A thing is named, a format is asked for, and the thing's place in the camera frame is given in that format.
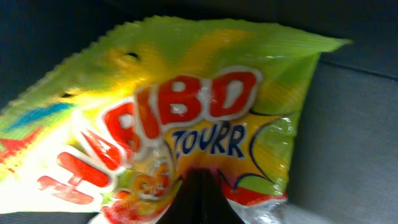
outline haribo bag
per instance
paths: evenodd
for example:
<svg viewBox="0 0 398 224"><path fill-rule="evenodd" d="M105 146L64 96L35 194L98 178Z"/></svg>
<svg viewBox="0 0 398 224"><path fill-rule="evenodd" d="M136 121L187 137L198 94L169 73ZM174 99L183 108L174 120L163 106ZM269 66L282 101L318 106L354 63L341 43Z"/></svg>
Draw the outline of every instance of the haribo bag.
<svg viewBox="0 0 398 224"><path fill-rule="evenodd" d="M3 109L0 212L155 223L208 169L244 222L281 222L308 85L345 43L231 19L117 26Z"/></svg>

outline plastic wrapper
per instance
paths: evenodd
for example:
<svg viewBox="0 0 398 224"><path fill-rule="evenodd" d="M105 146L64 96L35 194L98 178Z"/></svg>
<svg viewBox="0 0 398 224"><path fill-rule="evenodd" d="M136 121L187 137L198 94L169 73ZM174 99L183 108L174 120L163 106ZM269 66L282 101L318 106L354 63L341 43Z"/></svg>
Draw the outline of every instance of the plastic wrapper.
<svg viewBox="0 0 398 224"><path fill-rule="evenodd" d="M207 169L244 222L280 223L318 57L345 43L230 19L118 26L3 109L0 212L156 223Z"/></svg>

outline snack package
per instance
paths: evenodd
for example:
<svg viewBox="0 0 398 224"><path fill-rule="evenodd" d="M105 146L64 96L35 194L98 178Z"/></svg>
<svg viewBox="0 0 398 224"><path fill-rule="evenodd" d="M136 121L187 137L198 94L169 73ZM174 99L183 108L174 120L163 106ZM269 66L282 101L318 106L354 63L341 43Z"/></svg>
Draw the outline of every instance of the snack package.
<svg viewBox="0 0 398 224"><path fill-rule="evenodd" d="M2 111L0 212L156 223L207 169L244 222L279 223L319 55L345 43L231 19L117 26Z"/></svg>

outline black pointed object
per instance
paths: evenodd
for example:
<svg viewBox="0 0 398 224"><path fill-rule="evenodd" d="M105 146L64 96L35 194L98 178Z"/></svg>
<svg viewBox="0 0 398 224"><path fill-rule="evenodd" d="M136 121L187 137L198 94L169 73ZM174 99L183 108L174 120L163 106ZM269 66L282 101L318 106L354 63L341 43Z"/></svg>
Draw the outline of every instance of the black pointed object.
<svg viewBox="0 0 398 224"><path fill-rule="evenodd" d="M244 224L206 169L191 170L157 224Z"/></svg>
<svg viewBox="0 0 398 224"><path fill-rule="evenodd" d="M201 172L193 170L183 181L167 212L156 224L201 223Z"/></svg>
<svg viewBox="0 0 398 224"><path fill-rule="evenodd" d="M231 208L219 184L209 170L202 170L202 224L244 224Z"/></svg>

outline dark surface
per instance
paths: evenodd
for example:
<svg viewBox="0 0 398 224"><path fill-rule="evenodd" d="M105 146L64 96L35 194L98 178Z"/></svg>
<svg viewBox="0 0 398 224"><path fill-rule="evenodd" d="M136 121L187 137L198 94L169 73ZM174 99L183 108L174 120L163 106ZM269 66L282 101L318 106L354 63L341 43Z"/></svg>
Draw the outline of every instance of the dark surface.
<svg viewBox="0 0 398 224"><path fill-rule="evenodd" d="M397 1L132 2L140 1L0 1L0 107L115 24L153 14L279 22L349 38L354 44L322 55L315 72L290 201L336 223L398 223ZM0 223L86 223L92 216L15 213Z"/></svg>

